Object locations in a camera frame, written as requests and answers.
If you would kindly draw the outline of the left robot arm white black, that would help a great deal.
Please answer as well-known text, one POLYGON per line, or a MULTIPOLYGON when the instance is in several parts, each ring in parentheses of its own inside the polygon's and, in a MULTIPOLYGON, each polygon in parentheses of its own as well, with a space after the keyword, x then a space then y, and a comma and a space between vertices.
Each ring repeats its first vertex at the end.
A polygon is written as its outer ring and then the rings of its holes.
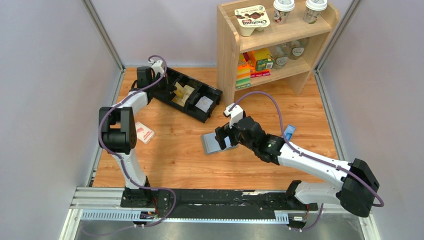
POLYGON ((125 179, 123 196, 127 200, 150 202, 153 189, 135 153, 138 138, 134 113, 150 103, 151 92, 166 77, 167 67, 142 67, 140 73, 136 88, 124 99, 99 109, 98 142, 119 164, 125 179))

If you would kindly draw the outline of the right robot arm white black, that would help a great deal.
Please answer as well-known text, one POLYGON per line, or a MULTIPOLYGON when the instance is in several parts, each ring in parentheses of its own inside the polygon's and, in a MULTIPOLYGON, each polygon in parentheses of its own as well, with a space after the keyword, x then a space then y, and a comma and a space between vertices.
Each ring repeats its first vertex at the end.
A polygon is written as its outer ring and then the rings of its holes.
POLYGON ((242 145, 266 163, 290 167, 320 178, 322 183, 294 180, 287 194, 302 204, 340 205, 349 213, 367 218, 376 204, 380 184, 369 165, 359 158, 352 162, 324 157, 287 141, 283 136, 266 133, 250 116, 215 129, 221 149, 242 145))

